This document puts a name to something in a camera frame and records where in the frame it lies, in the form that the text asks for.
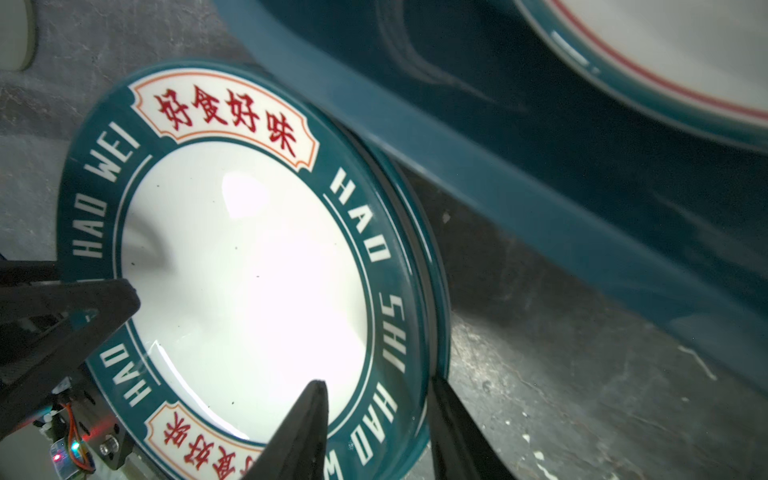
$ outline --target marble surface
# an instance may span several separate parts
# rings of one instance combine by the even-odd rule
[[[0,72],[0,253],[55,258],[68,142],[119,78],[180,57],[250,61],[207,0],[36,2],[38,50]],[[519,478],[768,478],[768,400],[409,179],[454,307],[450,382]],[[433,478],[428,455],[407,478]]]

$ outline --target orange wire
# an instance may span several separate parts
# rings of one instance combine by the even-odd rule
[[[69,414],[69,435],[67,436],[67,453],[69,454],[69,458],[70,460],[72,460],[72,463],[74,463],[77,467],[81,468],[82,470],[85,470],[86,472],[93,472],[94,471],[93,467],[80,462],[80,460],[77,460],[74,454],[72,453],[72,450],[70,448],[72,445],[72,440],[73,439],[76,440],[80,438],[80,434],[78,433],[78,427],[74,423],[74,413],[72,413],[72,407],[70,406],[70,404],[67,403],[66,405],[64,405],[64,408],[67,409],[67,413]]]

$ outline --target screw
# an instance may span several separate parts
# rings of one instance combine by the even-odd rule
[[[98,451],[103,457],[109,455],[110,453],[117,453],[119,449],[120,443],[112,435],[107,435],[104,439],[104,442],[98,446]]]

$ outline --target scratch on surface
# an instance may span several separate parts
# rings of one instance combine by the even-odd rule
[[[552,475],[550,472],[547,472],[547,469],[542,467],[541,464],[536,464],[539,470],[544,472],[544,476],[547,477],[547,480],[559,480],[556,476]]]
[[[710,380],[712,380],[713,382],[717,381],[717,376],[714,373],[712,373],[712,370],[710,370],[707,364],[704,363],[704,361],[701,359],[699,354],[696,353],[695,350],[686,348],[682,345],[678,345],[677,349],[680,350],[682,353],[687,353],[688,355],[691,355],[696,360],[696,363],[701,365],[701,368],[704,370],[704,373],[706,373],[707,376],[710,377]]]

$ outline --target wire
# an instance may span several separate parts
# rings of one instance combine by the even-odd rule
[[[78,425],[74,422],[74,413],[72,413],[72,406],[67,403],[64,405],[64,408],[67,409],[67,414],[69,414],[69,435],[67,437],[67,453],[69,454],[70,460],[72,460],[72,463],[74,463],[80,470],[85,470],[86,472],[92,473],[95,468],[91,467],[90,465],[86,465],[80,460],[78,460],[74,453],[72,453],[72,443],[78,442],[80,444],[81,448],[81,455],[83,459],[88,462],[88,449],[85,446],[85,442],[83,442],[82,437],[80,437],[80,433],[78,432]]]

